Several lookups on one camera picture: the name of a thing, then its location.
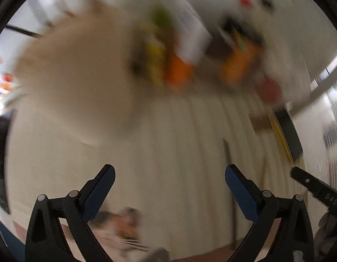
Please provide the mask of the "red round object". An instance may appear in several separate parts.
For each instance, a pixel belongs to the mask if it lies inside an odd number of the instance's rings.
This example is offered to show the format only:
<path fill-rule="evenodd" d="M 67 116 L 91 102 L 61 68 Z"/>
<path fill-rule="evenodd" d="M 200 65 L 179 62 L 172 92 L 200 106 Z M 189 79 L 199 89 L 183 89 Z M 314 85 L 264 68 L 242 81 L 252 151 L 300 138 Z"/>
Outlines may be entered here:
<path fill-rule="evenodd" d="M 257 85 L 257 93 L 263 102 L 274 104 L 281 98 L 281 87 L 275 80 L 264 78 Z"/>

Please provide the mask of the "black stove top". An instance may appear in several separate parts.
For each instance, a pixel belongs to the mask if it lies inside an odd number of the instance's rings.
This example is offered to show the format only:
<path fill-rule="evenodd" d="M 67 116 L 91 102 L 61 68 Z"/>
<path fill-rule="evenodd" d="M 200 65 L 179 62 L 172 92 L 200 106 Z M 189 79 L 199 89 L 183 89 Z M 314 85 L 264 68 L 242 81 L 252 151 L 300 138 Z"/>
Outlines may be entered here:
<path fill-rule="evenodd" d="M 9 215 L 10 208 L 5 184 L 5 153 L 7 136 L 9 135 L 11 122 L 15 114 L 16 110 L 12 109 L 0 115 L 0 207 Z"/>

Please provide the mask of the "striped cat placemat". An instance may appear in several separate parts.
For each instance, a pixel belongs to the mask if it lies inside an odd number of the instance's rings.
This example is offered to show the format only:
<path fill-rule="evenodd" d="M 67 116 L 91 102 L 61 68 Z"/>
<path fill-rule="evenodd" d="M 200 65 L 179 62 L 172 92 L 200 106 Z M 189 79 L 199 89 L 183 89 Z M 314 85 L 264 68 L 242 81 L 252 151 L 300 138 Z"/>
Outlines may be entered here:
<path fill-rule="evenodd" d="M 27 97 L 15 108 L 6 154 L 11 219 L 26 228 L 38 195 L 65 196 L 111 164 L 116 181 L 104 203 L 106 223 L 96 233 L 114 261 L 145 254 L 115 235 L 114 220 L 121 213 L 131 218 L 134 210 L 139 226 L 130 235 L 150 249 L 165 248 L 173 259 L 230 244 L 228 164 L 276 196 L 304 191 L 290 177 L 277 136 L 254 130 L 251 117 L 265 113 L 255 95 L 157 97 L 125 134 L 98 147 L 69 135 Z"/>

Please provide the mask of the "cream cylindrical utensil holder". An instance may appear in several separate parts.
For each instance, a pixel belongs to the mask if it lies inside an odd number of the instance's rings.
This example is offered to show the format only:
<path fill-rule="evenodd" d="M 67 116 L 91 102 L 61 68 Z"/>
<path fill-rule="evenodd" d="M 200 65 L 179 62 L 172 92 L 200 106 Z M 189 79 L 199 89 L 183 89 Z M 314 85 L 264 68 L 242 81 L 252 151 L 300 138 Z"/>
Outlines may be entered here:
<path fill-rule="evenodd" d="M 135 19 L 108 4 L 64 17 L 28 42 L 14 72 L 34 105 L 69 134 L 101 145 L 135 118 Z"/>

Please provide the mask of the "orange packaged goods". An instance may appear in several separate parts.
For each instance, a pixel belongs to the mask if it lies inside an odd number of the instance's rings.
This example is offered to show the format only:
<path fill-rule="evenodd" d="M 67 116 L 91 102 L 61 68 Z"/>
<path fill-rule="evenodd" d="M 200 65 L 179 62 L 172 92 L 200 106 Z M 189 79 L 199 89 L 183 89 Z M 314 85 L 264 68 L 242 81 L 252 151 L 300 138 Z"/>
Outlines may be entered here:
<path fill-rule="evenodd" d="M 252 0 L 237 0 L 239 17 L 225 16 L 210 34 L 201 16 L 187 0 L 176 0 L 169 10 L 153 5 L 137 27 L 131 68 L 153 84 L 175 89 L 188 85 L 204 57 L 221 62 L 219 79 L 235 86 L 259 65 L 264 40 L 251 23 Z"/>

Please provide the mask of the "yellow handled utensil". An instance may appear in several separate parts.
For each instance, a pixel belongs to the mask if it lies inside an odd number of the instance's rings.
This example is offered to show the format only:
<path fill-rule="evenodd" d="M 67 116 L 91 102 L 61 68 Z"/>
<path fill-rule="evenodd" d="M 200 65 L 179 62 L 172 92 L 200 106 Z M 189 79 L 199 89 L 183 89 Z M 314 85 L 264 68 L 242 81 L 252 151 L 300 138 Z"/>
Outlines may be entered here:
<path fill-rule="evenodd" d="M 278 122 L 278 119 L 277 119 L 274 111 L 272 111 L 272 114 L 270 116 L 270 124 L 271 124 L 271 127 L 272 127 L 274 133 L 276 133 L 278 135 L 280 143 L 282 144 L 282 147 L 284 148 L 285 154 L 286 154 L 289 162 L 294 163 L 294 159 L 293 159 L 293 156 L 291 154 L 289 145 L 287 143 L 285 135 L 282 131 L 282 128 L 280 127 L 280 123 Z"/>

